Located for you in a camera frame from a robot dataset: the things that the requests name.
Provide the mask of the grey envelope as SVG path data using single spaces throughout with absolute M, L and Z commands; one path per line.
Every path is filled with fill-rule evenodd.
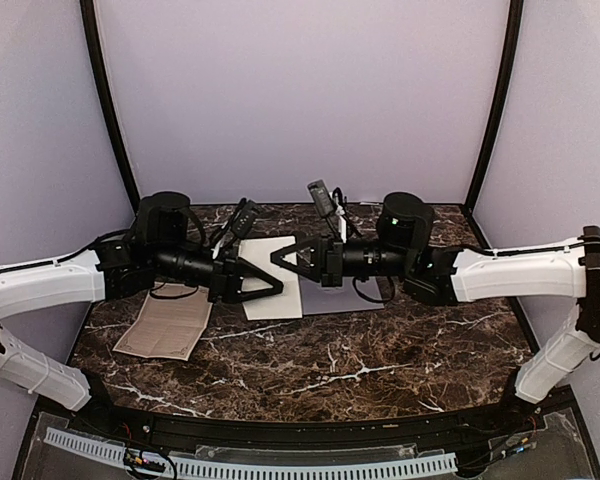
M 323 315 L 377 310 L 384 307 L 361 298 L 351 278 L 345 278 L 341 287 L 323 288 L 305 278 L 299 280 L 303 314 Z

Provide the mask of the white letter paper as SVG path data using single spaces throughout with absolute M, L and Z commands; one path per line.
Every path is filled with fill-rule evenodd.
M 300 319 L 303 316 L 299 276 L 274 265 L 272 252 L 295 243 L 293 236 L 247 239 L 240 243 L 239 256 L 283 283 L 281 293 L 243 304 L 249 321 Z

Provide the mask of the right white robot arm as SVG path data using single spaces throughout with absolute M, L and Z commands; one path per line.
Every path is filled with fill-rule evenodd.
M 385 196 L 374 240 L 315 236 L 274 251 L 273 264 L 323 287 L 344 278 L 396 277 L 404 292 L 433 306 L 500 297 L 563 296 L 575 299 L 560 329 L 513 378 L 504 401 L 490 413 L 501 434 L 514 432 L 529 405 L 600 349 L 600 228 L 561 242 L 509 250 L 433 247 L 433 208 L 413 194 Z

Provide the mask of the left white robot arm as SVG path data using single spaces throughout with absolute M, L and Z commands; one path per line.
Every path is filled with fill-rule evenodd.
M 241 258 L 236 247 L 207 245 L 189 197 L 163 191 L 140 200 L 127 229 L 65 256 L 0 266 L 0 322 L 58 305 L 127 298 L 152 288 L 159 277 L 204 287 L 212 303 L 244 303 L 284 290 L 282 281 Z M 97 397 L 92 375 L 30 347 L 1 323 L 0 378 L 69 411 L 82 409 L 83 421 L 100 436 L 121 427 L 120 412 Z

